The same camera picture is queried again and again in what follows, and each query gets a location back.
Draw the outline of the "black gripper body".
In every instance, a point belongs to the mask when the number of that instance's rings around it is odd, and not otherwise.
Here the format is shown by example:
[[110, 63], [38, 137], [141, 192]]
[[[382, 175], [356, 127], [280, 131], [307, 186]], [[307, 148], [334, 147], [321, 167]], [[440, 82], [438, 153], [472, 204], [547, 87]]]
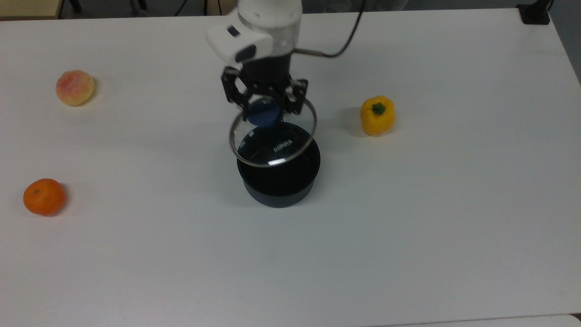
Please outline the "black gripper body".
[[282, 93], [291, 85], [292, 54], [267, 57], [242, 65], [239, 79], [253, 94]]

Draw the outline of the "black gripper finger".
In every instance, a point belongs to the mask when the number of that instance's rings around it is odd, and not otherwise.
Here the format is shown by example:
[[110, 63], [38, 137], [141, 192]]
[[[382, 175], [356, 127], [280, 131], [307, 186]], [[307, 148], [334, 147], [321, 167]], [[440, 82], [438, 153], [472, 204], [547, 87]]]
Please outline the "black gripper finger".
[[283, 95], [283, 112], [286, 114], [301, 114], [305, 102], [309, 81], [306, 79], [290, 79]]
[[242, 82], [243, 86], [245, 83], [240, 78], [241, 71], [232, 66], [225, 66], [222, 71], [221, 81], [228, 102], [236, 104], [240, 110], [247, 110], [250, 94], [248, 89], [240, 91], [237, 81]]

